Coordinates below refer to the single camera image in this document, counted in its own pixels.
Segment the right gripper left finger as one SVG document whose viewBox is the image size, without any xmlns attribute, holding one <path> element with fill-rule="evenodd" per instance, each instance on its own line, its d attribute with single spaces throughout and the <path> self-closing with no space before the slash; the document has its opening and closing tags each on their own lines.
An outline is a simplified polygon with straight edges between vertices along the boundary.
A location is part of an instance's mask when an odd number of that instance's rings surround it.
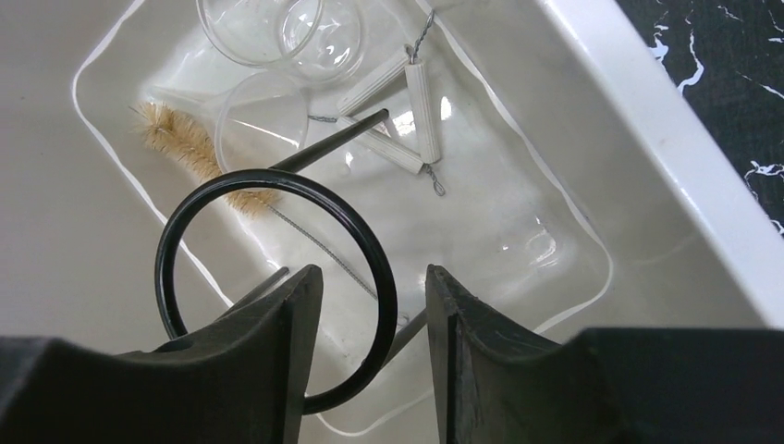
<svg viewBox="0 0 784 444">
<path fill-rule="evenodd" d="M 112 355 L 59 338 L 4 337 L 1 439 L 295 443 L 322 299 L 322 271 L 307 265 L 152 351 Z"/>
</svg>

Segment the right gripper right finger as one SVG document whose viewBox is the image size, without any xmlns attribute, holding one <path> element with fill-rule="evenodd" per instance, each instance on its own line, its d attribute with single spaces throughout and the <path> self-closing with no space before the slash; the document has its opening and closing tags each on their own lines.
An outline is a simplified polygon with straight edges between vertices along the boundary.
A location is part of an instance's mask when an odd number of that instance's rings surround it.
<svg viewBox="0 0 784 444">
<path fill-rule="evenodd" d="M 443 443 L 779 443 L 783 334 L 591 327 L 557 343 L 426 272 Z"/>
</svg>

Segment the test tube brush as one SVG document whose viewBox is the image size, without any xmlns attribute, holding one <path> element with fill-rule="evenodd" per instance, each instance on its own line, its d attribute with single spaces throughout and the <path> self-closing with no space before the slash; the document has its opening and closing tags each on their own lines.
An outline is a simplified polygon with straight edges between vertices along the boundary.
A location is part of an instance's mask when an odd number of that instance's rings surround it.
<svg viewBox="0 0 784 444">
<path fill-rule="evenodd" d="M 142 145 L 184 166 L 201 183 L 223 174 L 216 158 L 214 142 L 206 127 L 193 115 L 164 103 L 140 102 L 130 109 L 140 118 L 134 132 L 141 136 Z M 326 254 L 346 275 L 355 281 L 371 298 L 378 299 L 376 290 L 363 280 L 323 242 L 276 208 L 281 194 L 270 191 L 233 191 L 225 202 L 244 216 L 257 218 L 274 215 L 287 223 L 311 244 Z"/>
</svg>

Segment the clear plastic funnel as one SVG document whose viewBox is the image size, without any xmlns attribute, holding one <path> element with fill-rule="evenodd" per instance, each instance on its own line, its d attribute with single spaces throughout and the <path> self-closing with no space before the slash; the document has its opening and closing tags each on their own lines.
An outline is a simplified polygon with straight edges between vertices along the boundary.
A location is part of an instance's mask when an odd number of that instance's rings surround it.
<svg viewBox="0 0 784 444">
<path fill-rule="evenodd" d="M 275 71 L 252 74 L 220 93 L 153 86 L 151 96 L 205 127 L 222 173 L 270 167 L 306 142 L 306 94 Z"/>
</svg>

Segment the white clay triangle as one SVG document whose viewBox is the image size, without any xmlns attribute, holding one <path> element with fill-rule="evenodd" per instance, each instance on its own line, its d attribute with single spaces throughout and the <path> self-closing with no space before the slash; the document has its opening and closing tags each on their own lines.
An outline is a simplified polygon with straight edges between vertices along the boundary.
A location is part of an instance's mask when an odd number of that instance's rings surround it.
<svg viewBox="0 0 784 444">
<path fill-rule="evenodd" d="M 447 190 L 435 173 L 443 150 L 437 134 L 430 67 L 423 49 L 435 16 L 435 10 L 428 9 L 424 24 L 411 42 L 387 50 L 375 67 L 354 80 L 338 97 L 335 113 L 310 114 L 308 119 L 344 129 L 368 116 L 373 105 L 391 105 L 389 116 L 373 124 L 358 143 L 412 175 L 426 175 L 435 195 L 444 197 Z"/>
</svg>

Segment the small clear beaker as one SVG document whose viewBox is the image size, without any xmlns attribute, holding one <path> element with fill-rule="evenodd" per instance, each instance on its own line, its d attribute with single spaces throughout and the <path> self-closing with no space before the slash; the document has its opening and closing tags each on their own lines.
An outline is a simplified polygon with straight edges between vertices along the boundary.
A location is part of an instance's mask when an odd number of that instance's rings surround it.
<svg viewBox="0 0 784 444">
<path fill-rule="evenodd" d="M 292 61 L 311 41 L 324 1 L 198 1 L 202 29 L 224 56 L 249 68 Z"/>
</svg>

